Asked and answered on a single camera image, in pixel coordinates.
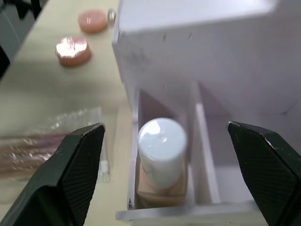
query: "beige table surface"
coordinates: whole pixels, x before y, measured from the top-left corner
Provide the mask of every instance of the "beige table surface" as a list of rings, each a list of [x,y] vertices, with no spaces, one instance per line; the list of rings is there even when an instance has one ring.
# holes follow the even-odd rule
[[[49,0],[0,82],[0,135],[14,134],[60,113],[102,107],[111,180],[96,185],[87,226],[122,224],[115,220],[115,211],[127,207],[132,120],[111,47],[113,31],[83,34],[77,17],[86,9],[107,12],[117,5],[118,0]],[[93,55],[87,64],[59,65],[54,48],[69,35],[88,39]],[[0,219],[10,206],[0,205]]]

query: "clear plastic wrap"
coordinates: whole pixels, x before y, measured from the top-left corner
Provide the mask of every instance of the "clear plastic wrap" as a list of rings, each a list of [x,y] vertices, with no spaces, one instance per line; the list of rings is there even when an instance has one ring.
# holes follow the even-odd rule
[[[18,136],[0,137],[0,203],[10,203],[22,190],[20,186],[56,151],[70,132],[101,122],[101,108],[83,109],[49,118]],[[109,181],[105,143],[97,182]]]

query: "floor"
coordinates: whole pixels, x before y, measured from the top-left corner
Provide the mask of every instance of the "floor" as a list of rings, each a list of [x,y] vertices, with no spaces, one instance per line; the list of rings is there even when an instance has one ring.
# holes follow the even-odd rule
[[[24,20],[20,20],[16,7],[13,5],[6,5],[0,12],[0,45],[10,62],[16,56],[33,23],[34,19],[31,12],[27,13]]]

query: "pink round makeup compact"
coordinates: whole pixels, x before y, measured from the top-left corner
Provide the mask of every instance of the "pink round makeup compact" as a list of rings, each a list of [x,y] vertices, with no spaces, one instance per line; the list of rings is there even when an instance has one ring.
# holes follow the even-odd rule
[[[91,50],[85,38],[66,37],[55,47],[55,53],[64,66],[77,66],[91,57]]]
[[[107,27],[107,15],[100,10],[90,10],[79,16],[78,23],[84,32],[101,32]]]

